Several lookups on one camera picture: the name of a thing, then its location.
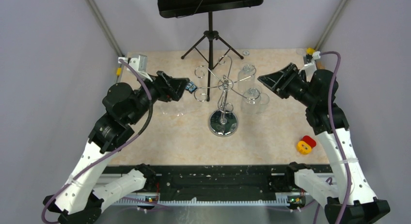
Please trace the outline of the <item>clear wine glass back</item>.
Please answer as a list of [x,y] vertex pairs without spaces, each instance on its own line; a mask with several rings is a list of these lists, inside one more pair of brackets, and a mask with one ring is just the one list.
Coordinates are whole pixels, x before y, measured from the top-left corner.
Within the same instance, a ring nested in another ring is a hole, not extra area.
[[179,101],[162,103],[161,111],[164,115],[175,117],[180,117],[187,113],[187,109],[183,99],[180,99]]

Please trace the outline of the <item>ribbed wine glass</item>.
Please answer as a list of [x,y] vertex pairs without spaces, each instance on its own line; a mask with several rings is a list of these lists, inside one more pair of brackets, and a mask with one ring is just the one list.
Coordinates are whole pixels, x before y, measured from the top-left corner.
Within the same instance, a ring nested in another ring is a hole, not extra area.
[[243,93],[241,111],[245,114],[256,114],[261,101],[261,92],[251,87]]
[[267,109],[270,101],[270,98],[266,93],[261,93],[260,98],[261,99],[259,104],[257,105],[256,114],[262,114]]
[[244,93],[254,84],[256,68],[252,64],[243,64],[237,76],[237,88],[240,93]]

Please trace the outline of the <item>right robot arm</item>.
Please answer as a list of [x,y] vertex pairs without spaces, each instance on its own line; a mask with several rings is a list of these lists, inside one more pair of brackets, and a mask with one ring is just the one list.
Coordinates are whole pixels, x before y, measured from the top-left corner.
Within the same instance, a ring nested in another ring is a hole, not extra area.
[[338,83],[333,73],[321,69],[307,81],[295,64],[258,77],[280,98],[293,97],[306,107],[306,119],[323,146],[333,172],[329,185],[303,163],[292,162],[286,169],[285,187],[308,192],[325,211],[331,224],[373,224],[390,212],[368,184],[351,142],[347,118],[335,102]]

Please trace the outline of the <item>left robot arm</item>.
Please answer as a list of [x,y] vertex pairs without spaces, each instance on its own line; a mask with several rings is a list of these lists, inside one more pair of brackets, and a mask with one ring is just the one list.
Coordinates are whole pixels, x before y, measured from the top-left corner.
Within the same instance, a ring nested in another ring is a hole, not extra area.
[[156,187],[156,173],[146,164],[134,166],[119,179],[101,187],[96,183],[111,159],[136,140],[141,133],[133,125],[145,117],[145,131],[157,101],[179,101],[189,83],[188,78],[173,78],[163,71],[148,78],[138,78],[140,88],[128,83],[112,85],[103,98],[106,112],[91,130],[85,149],[70,177],[54,195],[47,196],[44,211],[59,215],[59,224],[93,224],[118,200],[137,191]]

